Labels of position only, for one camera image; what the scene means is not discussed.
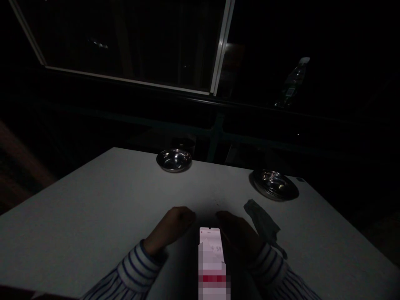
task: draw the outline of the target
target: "window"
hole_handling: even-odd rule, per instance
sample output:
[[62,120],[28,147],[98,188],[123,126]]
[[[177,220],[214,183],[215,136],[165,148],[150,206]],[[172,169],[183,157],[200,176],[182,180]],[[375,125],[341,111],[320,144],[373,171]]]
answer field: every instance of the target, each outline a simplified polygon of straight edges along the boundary
[[216,94],[232,0],[10,0],[46,68]]

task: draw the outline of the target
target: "glass pane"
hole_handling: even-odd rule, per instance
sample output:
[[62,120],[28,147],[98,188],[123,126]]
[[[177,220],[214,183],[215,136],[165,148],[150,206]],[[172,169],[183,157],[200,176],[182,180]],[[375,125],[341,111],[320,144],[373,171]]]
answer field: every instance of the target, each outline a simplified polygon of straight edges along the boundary
[[225,0],[17,0],[48,66],[209,91]]

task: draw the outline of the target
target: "white table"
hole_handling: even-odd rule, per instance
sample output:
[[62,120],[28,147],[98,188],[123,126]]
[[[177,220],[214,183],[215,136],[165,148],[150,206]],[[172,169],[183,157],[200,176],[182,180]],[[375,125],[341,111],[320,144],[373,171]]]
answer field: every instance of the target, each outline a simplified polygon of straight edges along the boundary
[[[310,185],[273,202],[250,185],[251,170],[193,161],[167,173],[156,155],[113,148],[0,217],[0,285],[79,297],[114,268],[172,206],[188,206],[197,224],[219,210],[251,218],[259,203],[280,226],[288,262],[323,299],[395,299],[400,271]],[[148,299],[178,293],[186,236]]]

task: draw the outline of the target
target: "bottle cap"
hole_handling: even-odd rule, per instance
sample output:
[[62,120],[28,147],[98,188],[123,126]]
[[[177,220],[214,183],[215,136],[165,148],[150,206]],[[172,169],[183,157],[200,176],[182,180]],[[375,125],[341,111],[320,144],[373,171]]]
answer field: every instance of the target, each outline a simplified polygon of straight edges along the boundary
[[303,58],[300,59],[299,64],[300,63],[308,63],[309,61],[310,61],[309,57],[303,57]]

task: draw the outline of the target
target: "striped shirt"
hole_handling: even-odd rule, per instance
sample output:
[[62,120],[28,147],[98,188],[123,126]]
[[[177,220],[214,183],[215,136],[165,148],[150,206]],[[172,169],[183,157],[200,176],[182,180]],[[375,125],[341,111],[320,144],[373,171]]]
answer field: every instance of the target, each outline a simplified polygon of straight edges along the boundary
[[[149,256],[143,240],[88,291],[82,300],[145,299],[164,259]],[[276,300],[320,300],[315,292],[288,266],[278,253],[265,244],[256,259],[248,264],[261,295]]]

